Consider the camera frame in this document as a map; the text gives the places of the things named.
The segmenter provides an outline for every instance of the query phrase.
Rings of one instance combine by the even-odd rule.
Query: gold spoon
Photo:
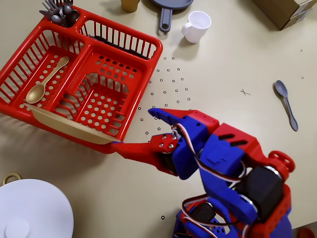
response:
[[[31,88],[31,90],[26,95],[25,101],[29,104],[37,103],[38,101],[40,101],[41,98],[45,94],[45,86],[48,83],[48,81],[50,81],[50,79],[53,78],[53,76],[61,68],[63,68],[65,65],[67,65],[68,62],[69,62],[68,56],[61,58],[57,64],[56,68],[46,77],[46,79],[42,83],[39,83],[39,84],[35,85],[33,88]]]

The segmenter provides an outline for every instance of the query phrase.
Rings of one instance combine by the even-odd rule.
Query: wire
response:
[[[188,206],[190,203],[195,203],[195,202],[200,202],[203,200],[206,200],[207,198],[209,198],[209,196],[207,194],[203,194],[203,195],[199,195],[196,197],[192,197],[192,198],[188,198],[185,201],[183,201],[182,203],[182,211],[183,213],[190,218],[191,220],[193,220],[194,222],[203,225],[203,226],[208,226],[208,227],[227,227],[227,226],[231,226],[231,225],[235,225],[238,223],[238,221],[235,222],[228,222],[228,223],[216,223],[216,222],[204,222],[204,221],[199,221],[196,220],[195,218],[193,218],[190,214],[189,211],[186,209],[186,206]]]
[[[186,141],[188,147],[190,148],[191,152],[193,153],[194,158],[195,158],[195,160],[196,160],[198,166],[199,166],[201,169],[203,169],[203,170],[205,170],[206,172],[208,172],[208,173],[210,173],[210,174],[216,176],[216,177],[219,178],[219,179],[225,180],[225,181],[227,181],[227,182],[232,182],[232,183],[240,182],[240,181],[242,180],[242,178],[246,175],[247,169],[246,169],[245,164],[244,164],[242,161],[241,161],[241,164],[242,164],[242,166],[243,166],[243,171],[242,171],[241,175],[240,175],[238,178],[234,178],[234,177],[230,177],[230,176],[224,175],[224,174],[222,174],[222,173],[220,173],[220,172],[218,172],[218,171],[216,171],[216,170],[214,170],[214,169],[208,167],[208,166],[205,165],[204,163],[202,163],[202,162],[200,161],[200,159],[198,158],[196,152],[195,152],[195,149],[194,149],[194,147],[193,147],[192,141],[191,141],[191,139],[190,139],[190,136],[189,136],[189,134],[188,134],[186,128],[185,128],[182,124],[180,124],[180,123],[177,123],[175,126],[176,126],[178,129],[180,129],[180,131],[182,132],[183,137],[185,138],[185,141]]]
[[[194,225],[196,225],[197,227],[201,228],[202,230],[204,230],[205,232],[207,232],[209,235],[211,235],[211,237],[213,238],[218,238],[214,233],[212,233],[209,229],[207,229],[206,227],[203,227],[202,225],[200,225],[198,222],[195,222],[194,220],[192,220],[189,217],[184,217],[185,220],[193,223]]]
[[[185,234],[185,233],[180,233],[180,232],[176,232],[173,234],[175,237],[177,238],[181,238],[181,237],[178,237],[179,235],[182,235],[182,236],[186,236],[186,237],[192,237],[190,234]]]
[[[244,229],[243,229],[243,233],[242,233],[242,238],[246,238],[246,234],[247,234],[247,231],[248,231],[248,225],[245,225],[244,226]]]

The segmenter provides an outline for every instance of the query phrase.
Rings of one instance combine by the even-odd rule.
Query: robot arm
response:
[[[285,184],[295,169],[290,157],[279,151],[266,157],[255,137],[219,125],[199,111],[149,113],[173,125],[173,133],[153,136],[149,143],[111,146],[124,158],[152,164],[180,179],[200,170],[206,194],[184,201],[176,216],[180,232],[173,237],[291,238],[291,195]],[[247,174],[246,168],[252,170]],[[219,224],[211,211],[226,224]],[[229,226],[230,232],[223,233],[222,226]]]

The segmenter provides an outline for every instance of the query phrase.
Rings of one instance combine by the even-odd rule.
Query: white cup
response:
[[[198,43],[211,25],[211,18],[202,11],[189,14],[188,23],[182,28],[182,33],[190,43]]]

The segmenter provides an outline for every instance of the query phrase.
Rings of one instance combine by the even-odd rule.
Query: red dish rack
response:
[[[110,144],[90,143],[38,122],[23,105],[25,97],[61,57],[69,56],[67,66],[49,81],[44,97],[34,105],[122,141],[160,58],[162,43],[73,8],[80,13],[74,26],[64,28],[44,17],[0,71],[0,112],[102,153],[112,153]],[[89,35],[102,36],[117,47]]]

